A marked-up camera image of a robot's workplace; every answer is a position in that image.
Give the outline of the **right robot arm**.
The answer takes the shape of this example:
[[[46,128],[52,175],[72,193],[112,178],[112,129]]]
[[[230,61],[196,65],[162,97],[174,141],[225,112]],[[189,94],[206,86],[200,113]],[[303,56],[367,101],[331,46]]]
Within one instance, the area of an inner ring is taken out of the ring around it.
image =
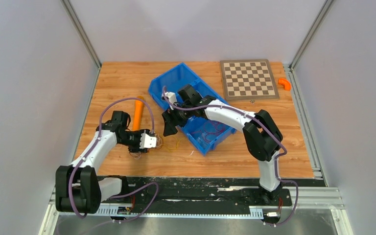
[[[177,127],[184,127],[192,117],[217,121],[242,132],[249,153],[258,161],[262,202],[270,205],[277,201],[282,189],[277,158],[284,146],[283,136],[270,114],[265,110],[244,111],[214,96],[202,97],[191,85],[179,90],[178,94],[183,100],[181,103],[177,102],[175,93],[162,88],[162,99],[169,104],[162,114],[164,136],[175,135]]]

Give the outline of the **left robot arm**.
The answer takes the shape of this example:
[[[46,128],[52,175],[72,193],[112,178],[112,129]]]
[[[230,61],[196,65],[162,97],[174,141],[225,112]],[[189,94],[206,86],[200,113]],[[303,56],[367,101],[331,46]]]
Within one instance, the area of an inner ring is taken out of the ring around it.
[[[125,177],[111,176],[100,180],[97,172],[118,144],[127,146],[130,153],[147,153],[157,146],[157,137],[148,129],[130,131],[130,115],[113,111],[110,120],[96,128],[94,138],[83,153],[70,165],[58,167],[55,173],[55,205],[59,212],[79,215],[93,214],[101,202],[113,197],[124,203],[130,189],[123,185]]]

